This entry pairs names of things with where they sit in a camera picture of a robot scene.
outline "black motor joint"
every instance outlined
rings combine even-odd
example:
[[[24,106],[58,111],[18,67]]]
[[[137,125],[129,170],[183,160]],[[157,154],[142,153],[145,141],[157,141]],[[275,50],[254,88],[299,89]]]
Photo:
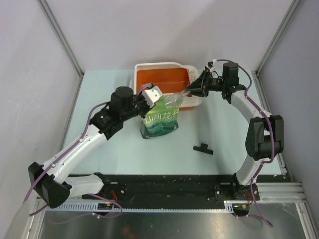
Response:
[[[111,94],[107,105],[90,119],[90,124],[97,127],[109,140],[123,128],[125,121],[136,116],[145,117],[149,110],[150,106],[144,96],[134,95],[130,87],[121,86]]]

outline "white robotic arm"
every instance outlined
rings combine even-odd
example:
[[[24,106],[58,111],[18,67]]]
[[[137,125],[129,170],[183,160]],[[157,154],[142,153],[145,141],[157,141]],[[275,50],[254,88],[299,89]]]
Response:
[[[216,60],[209,62],[201,75],[187,86],[185,91],[200,97],[207,97],[209,91],[221,91],[223,99],[238,109],[248,121],[245,142],[248,155],[233,177],[233,194],[239,195],[238,192],[243,192],[242,195],[247,195],[249,184],[256,181],[265,159],[273,160],[275,154],[283,151],[283,119],[271,115],[248,96],[246,87],[239,85],[238,64],[225,63],[223,76],[213,78],[214,63]],[[43,165],[35,162],[29,166],[32,187],[25,201],[32,189],[51,208],[60,206],[70,197],[99,193],[108,183],[102,174],[83,177],[68,175],[93,149],[121,130],[124,121],[138,115],[144,117],[161,96],[160,89],[154,86],[139,95],[133,95],[132,89],[128,87],[117,88],[111,95],[110,102],[104,103],[106,106],[91,118],[94,108],[92,109],[85,130],[77,139]]]
[[[222,77],[214,78],[217,61],[228,63],[223,65]],[[249,123],[245,142],[248,155],[242,167],[234,175],[235,190],[249,189],[252,180],[256,182],[262,164],[271,163],[274,156],[281,153],[284,148],[283,118],[273,116],[249,97],[248,89],[239,84],[238,70],[237,63],[229,60],[213,60],[205,66],[201,75],[185,88],[185,91],[199,97],[207,97],[209,91],[221,91],[223,99],[238,109]],[[269,131],[269,135],[264,135],[264,131]]]
[[[68,177],[69,174],[93,149],[121,130],[124,121],[135,116],[144,117],[161,96],[160,89],[153,85],[140,95],[133,95],[133,90],[128,87],[117,88],[111,101],[91,118],[97,107],[92,109],[84,132],[72,143],[43,165],[34,162],[29,166],[31,190],[34,188],[51,208],[60,206],[70,197],[97,194],[105,183],[102,174]]]

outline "green plastic bag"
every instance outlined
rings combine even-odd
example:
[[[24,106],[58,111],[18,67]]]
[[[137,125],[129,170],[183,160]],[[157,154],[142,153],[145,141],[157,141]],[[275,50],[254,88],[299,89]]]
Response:
[[[142,137],[154,138],[177,130],[177,116],[182,102],[183,96],[180,93],[162,97],[157,101],[155,107],[142,119]]]

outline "orange wire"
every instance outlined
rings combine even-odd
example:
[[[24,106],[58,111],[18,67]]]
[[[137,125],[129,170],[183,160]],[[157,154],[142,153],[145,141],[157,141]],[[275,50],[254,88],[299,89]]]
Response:
[[[115,198],[115,202],[117,203],[118,197],[116,196],[115,192],[112,190],[111,193],[113,194],[113,200]]]
[[[248,196],[249,201],[251,201],[249,203],[249,205],[251,205],[254,202],[253,197],[249,193],[247,194],[247,196]]]

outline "white plastic basket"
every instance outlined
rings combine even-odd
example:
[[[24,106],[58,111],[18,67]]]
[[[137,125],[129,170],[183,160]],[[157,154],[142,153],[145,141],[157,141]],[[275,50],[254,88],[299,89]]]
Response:
[[[189,82],[192,83],[198,77],[198,71],[193,66],[183,66],[175,62],[161,62],[161,63],[145,63],[137,64],[134,68],[134,77],[131,79],[130,86],[136,94],[137,90],[137,72],[141,70],[153,70],[153,69],[172,69],[172,68],[184,68],[188,72]],[[184,97],[183,103],[180,108],[195,107],[202,103],[203,99],[197,96]]]

